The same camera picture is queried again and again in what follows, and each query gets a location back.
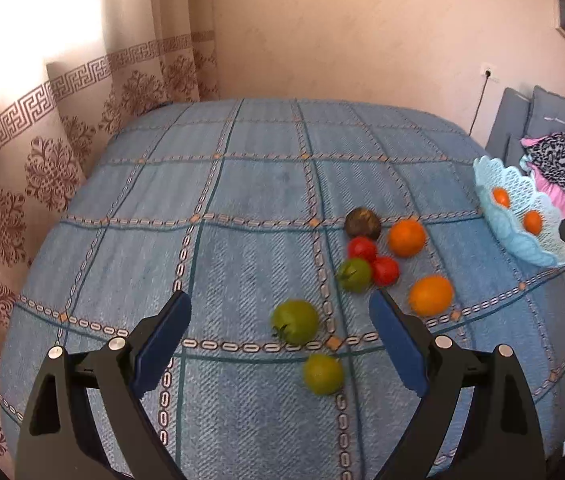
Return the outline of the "white wall socket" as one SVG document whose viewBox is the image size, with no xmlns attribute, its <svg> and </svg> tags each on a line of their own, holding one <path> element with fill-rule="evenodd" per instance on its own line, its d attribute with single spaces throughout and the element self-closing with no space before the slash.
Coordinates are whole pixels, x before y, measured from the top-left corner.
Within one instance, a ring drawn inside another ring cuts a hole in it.
<svg viewBox="0 0 565 480">
<path fill-rule="evenodd" d="M 489 81 L 499 82 L 499 74 L 496 67 L 488 62 L 483 62 L 480 66 L 480 76 Z"/>
</svg>

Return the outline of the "orange tangerine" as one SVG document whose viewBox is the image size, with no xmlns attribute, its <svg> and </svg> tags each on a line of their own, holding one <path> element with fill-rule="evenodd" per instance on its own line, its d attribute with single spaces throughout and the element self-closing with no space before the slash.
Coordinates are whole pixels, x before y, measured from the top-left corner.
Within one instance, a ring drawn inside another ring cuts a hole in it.
<svg viewBox="0 0 565 480">
<path fill-rule="evenodd" d="M 500 204 L 505 208 L 509 208 L 511 206 L 511 199 L 505 188 L 492 188 L 492 197 L 493 200 Z"/>
<path fill-rule="evenodd" d="M 529 210 L 522 218 L 523 228 L 534 236 L 539 236 L 543 230 L 543 217 L 537 210 Z"/>
</svg>

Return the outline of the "dark brown round fruit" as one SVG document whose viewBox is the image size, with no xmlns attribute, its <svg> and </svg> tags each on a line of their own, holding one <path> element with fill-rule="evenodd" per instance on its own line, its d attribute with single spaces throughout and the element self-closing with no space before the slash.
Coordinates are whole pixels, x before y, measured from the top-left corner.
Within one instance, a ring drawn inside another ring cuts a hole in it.
<svg viewBox="0 0 565 480">
<path fill-rule="evenodd" d="M 366 207 L 356 207 L 345 216 L 345 233 L 350 238 L 366 237 L 378 240 L 382 228 L 375 211 Z"/>
</svg>

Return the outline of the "large orange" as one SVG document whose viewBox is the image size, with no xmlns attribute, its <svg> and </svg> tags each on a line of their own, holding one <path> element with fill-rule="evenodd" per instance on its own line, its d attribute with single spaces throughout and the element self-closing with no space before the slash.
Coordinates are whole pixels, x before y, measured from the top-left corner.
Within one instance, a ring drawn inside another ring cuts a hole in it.
<svg viewBox="0 0 565 480">
<path fill-rule="evenodd" d="M 388 247 L 400 258 L 412 258 L 427 243 L 427 233 L 419 221 L 407 218 L 391 226 L 387 236 Z"/>
<path fill-rule="evenodd" d="M 447 310 L 454 298 L 451 282 L 440 274 L 420 278 L 409 291 L 409 307 L 419 316 L 438 315 Z"/>
</svg>

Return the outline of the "red tomato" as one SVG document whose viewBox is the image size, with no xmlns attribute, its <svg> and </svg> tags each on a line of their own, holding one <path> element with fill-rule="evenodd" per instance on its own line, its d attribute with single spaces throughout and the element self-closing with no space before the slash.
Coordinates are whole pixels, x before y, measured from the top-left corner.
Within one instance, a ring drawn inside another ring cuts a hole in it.
<svg viewBox="0 0 565 480">
<path fill-rule="evenodd" d="M 349 240 L 348 258 L 362 259 L 372 263 L 378 255 L 376 243 L 366 236 L 356 236 Z"/>
<path fill-rule="evenodd" d="M 399 264 L 391 257 L 377 257 L 371 263 L 371 277 L 377 287 L 393 285 L 400 274 Z"/>
</svg>

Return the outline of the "light blue lattice basket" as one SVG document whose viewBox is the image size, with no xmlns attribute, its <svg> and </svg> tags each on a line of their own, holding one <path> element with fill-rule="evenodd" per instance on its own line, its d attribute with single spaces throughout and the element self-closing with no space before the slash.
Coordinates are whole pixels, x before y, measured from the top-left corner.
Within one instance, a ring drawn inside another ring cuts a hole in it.
<svg viewBox="0 0 565 480">
<path fill-rule="evenodd" d="M 565 266 L 565 242 L 558 231 L 563 220 L 561 212 L 547 194 L 537 190 L 533 177 L 489 156 L 473 161 L 473 177 L 484 218 L 507 252 L 536 266 Z M 492 188 L 505 188 L 511 199 L 509 208 L 493 200 Z M 528 233 L 522 226 L 522 218 L 529 210 L 537 210 L 543 217 L 543 230 L 539 236 Z"/>
</svg>

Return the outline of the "blue patterned bed cover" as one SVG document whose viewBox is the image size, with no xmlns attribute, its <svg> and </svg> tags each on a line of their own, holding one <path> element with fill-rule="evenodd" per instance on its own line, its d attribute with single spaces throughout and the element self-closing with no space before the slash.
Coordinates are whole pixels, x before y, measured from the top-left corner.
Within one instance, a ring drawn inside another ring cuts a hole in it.
<svg viewBox="0 0 565 480">
<path fill-rule="evenodd" d="M 326 101 L 173 104 L 108 145 L 33 261 L 2 350 L 0 400 L 16 445 L 48 349 L 101 347 L 159 311 L 174 289 L 192 315 L 161 382 L 142 400 L 191 479 L 370 479 L 418 400 L 378 339 L 366 295 L 337 281 L 345 216 L 417 218 L 426 247 L 403 260 L 401 306 L 441 274 L 454 301 L 433 333 L 490 351 L 509 344 L 532 391 L 546 452 L 565 440 L 565 271 L 511 256 L 479 211 L 461 128 L 405 108 Z M 273 334 L 278 304 L 307 300 L 304 346 Z M 345 383 L 318 396 L 310 356 Z"/>
</svg>

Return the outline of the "large green tomato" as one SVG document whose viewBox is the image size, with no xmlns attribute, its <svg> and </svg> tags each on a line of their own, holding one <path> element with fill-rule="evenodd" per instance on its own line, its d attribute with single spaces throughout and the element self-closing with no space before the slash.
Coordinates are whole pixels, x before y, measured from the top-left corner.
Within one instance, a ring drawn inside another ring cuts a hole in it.
<svg viewBox="0 0 565 480">
<path fill-rule="evenodd" d="M 302 347 L 319 331 L 319 312 L 307 300 L 289 299 L 278 304 L 270 322 L 277 339 Z"/>
</svg>

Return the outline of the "blue grey sofa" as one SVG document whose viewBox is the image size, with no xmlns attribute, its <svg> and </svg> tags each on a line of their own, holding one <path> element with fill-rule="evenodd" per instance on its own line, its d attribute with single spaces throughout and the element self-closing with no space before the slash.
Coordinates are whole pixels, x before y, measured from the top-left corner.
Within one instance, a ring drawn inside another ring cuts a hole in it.
<svg viewBox="0 0 565 480">
<path fill-rule="evenodd" d="M 565 97 L 535 86 L 529 98 L 506 88 L 485 148 L 506 166 L 519 166 L 523 140 L 565 131 Z"/>
</svg>

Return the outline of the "beige patterned curtain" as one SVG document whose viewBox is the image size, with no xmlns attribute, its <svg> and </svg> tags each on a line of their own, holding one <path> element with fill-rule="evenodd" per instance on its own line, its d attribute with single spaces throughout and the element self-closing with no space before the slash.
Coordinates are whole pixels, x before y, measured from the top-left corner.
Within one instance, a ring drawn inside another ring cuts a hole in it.
<svg viewBox="0 0 565 480">
<path fill-rule="evenodd" d="M 0 0 L 0 352 L 28 268 L 112 136 L 163 103 L 217 92 L 207 7 Z"/>
</svg>

